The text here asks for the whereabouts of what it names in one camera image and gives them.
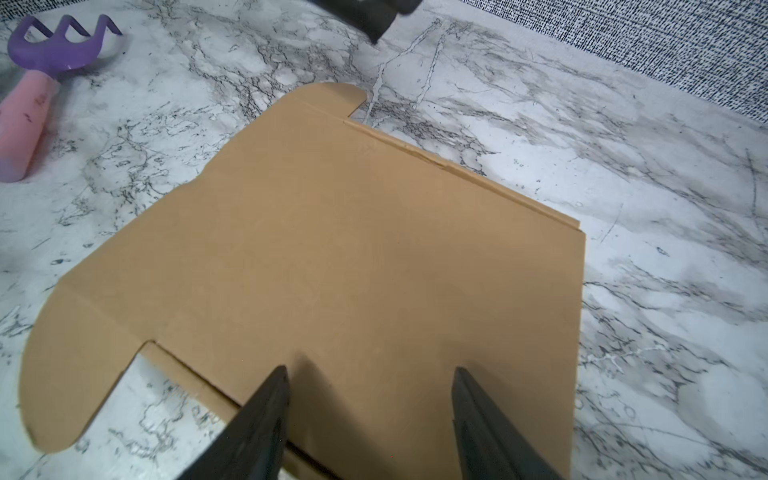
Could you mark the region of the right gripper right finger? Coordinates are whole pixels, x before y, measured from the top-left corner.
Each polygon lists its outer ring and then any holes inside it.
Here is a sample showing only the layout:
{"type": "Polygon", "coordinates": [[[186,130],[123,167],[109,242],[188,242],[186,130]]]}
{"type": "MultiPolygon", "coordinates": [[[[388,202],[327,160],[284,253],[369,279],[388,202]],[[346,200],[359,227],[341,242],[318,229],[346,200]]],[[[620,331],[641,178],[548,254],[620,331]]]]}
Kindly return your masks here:
{"type": "Polygon", "coordinates": [[[455,370],[451,400],[462,477],[559,479],[464,367],[455,370]]]}

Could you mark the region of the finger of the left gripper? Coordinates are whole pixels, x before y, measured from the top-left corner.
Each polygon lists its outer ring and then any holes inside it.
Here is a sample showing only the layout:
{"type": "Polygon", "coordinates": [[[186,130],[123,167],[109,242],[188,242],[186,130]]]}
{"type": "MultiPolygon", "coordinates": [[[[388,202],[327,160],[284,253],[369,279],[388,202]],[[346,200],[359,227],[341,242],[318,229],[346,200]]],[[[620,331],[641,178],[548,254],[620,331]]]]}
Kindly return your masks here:
{"type": "Polygon", "coordinates": [[[412,14],[422,0],[310,0],[376,44],[398,15],[412,14]]]}

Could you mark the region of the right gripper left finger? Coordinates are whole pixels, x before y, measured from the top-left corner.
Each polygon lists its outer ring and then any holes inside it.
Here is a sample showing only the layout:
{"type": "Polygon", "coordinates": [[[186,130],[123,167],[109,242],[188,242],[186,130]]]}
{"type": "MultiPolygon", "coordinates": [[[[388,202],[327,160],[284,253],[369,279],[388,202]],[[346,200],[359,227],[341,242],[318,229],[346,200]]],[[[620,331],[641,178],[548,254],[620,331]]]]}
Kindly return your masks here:
{"type": "Polygon", "coordinates": [[[280,365],[180,477],[186,480],[276,479],[287,443],[290,396],[288,371],[280,365]]]}

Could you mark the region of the brown cardboard box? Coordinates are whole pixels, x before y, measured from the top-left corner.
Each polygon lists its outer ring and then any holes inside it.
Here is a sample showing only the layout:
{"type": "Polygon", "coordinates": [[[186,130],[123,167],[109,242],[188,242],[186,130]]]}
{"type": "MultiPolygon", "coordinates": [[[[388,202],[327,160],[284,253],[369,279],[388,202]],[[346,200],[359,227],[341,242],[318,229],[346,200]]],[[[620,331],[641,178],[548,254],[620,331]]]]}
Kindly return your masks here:
{"type": "Polygon", "coordinates": [[[291,441],[345,479],[458,478],[464,366],[569,474],[578,221],[354,122],[364,97],[283,96],[58,281],[21,364],[38,449],[73,445],[156,345],[238,404],[285,366],[291,441]]]}

